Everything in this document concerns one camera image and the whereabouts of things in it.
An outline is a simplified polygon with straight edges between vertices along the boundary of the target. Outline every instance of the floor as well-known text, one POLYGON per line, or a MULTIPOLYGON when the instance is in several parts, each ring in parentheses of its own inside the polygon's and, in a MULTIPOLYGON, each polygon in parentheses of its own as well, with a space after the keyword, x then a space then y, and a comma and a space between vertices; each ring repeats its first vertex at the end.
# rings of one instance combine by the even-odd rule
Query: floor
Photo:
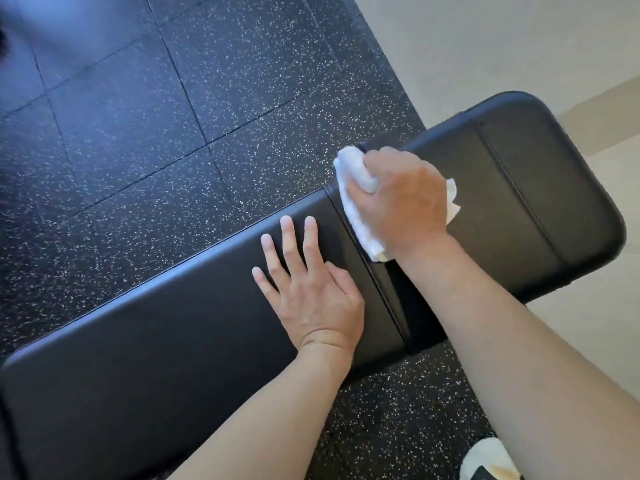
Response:
POLYGON ((640 399, 640 0, 355 0, 425 126, 542 99, 620 209, 622 254, 529 304, 640 399))
MULTIPOLYGON (((353 0, 1 0, 0 358, 424 128, 353 0)), ((454 478, 448 344, 341 391, 311 478, 454 478)))

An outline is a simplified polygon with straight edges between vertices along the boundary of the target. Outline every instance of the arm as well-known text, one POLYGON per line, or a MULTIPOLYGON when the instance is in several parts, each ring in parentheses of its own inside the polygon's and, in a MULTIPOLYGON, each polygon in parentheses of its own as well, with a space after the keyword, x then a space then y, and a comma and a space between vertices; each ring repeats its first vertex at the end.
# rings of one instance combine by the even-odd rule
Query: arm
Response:
POLYGON ((287 273, 271 236, 262 236, 272 286, 253 276, 298 348, 296 359, 254 394, 171 480, 302 479, 324 421, 353 360, 364 301, 350 275, 324 263, 317 225, 305 221, 304 265, 290 217, 281 220, 287 273))
POLYGON ((380 190, 368 195, 352 183, 352 197, 442 323, 524 478, 636 477, 640 404, 448 236, 434 167, 391 149, 365 161, 380 190))

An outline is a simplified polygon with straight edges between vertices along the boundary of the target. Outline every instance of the white cloth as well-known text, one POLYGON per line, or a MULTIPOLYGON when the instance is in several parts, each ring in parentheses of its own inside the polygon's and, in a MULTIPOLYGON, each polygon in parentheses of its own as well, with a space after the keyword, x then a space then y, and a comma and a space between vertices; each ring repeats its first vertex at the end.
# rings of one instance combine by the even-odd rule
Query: white cloth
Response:
MULTIPOLYGON (((347 175, 350 175, 366 193, 372 194, 378 188, 376 179, 371 176, 364 165, 364 153, 355 146, 347 146, 338 152, 337 158, 333 161, 333 167, 338 177, 338 188, 340 189, 344 213, 347 215, 347 219, 369 259, 375 262, 386 262, 393 259, 393 257, 389 256, 382 243, 371 233, 369 227, 364 224, 358 209, 347 193, 347 175)), ((460 207, 453 203, 457 192, 453 178, 448 179, 447 224, 453 220, 460 210, 460 207)))

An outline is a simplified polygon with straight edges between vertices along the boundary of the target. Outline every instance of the person's right arm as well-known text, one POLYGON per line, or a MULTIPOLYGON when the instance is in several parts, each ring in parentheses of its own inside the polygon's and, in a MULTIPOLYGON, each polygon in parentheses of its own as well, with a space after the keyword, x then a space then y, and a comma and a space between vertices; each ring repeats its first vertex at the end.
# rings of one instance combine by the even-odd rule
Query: person's right arm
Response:
POLYGON ((524 478, 638 478, 640 404, 447 234, 439 172, 391 148, 365 163, 379 190, 350 182, 350 195, 437 315, 524 478))

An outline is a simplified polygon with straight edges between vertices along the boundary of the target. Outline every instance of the weight bench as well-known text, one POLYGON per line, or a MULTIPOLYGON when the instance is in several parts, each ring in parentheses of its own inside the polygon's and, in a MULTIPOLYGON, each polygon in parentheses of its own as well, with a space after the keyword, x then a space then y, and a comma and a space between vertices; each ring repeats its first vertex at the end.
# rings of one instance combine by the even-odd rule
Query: weight bench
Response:
MULTIPOLYGON (((531 95, 502 93, 408 143, 384 134, 363 149, 383 144, 455 178, 462 210, 450 233, 523 302, 603 266, 624 244, 620 213, 531 95)), ((328 185, 9 357, 4 415, 29 480, 125 480, 180 460, 292 361, 251 274, 264 268, 260 235, 279 245, 286 214, 300 232, 316 217, 323 256, 365 298, 350 379, 445 339, 399 266, 368 261, 328 185)))

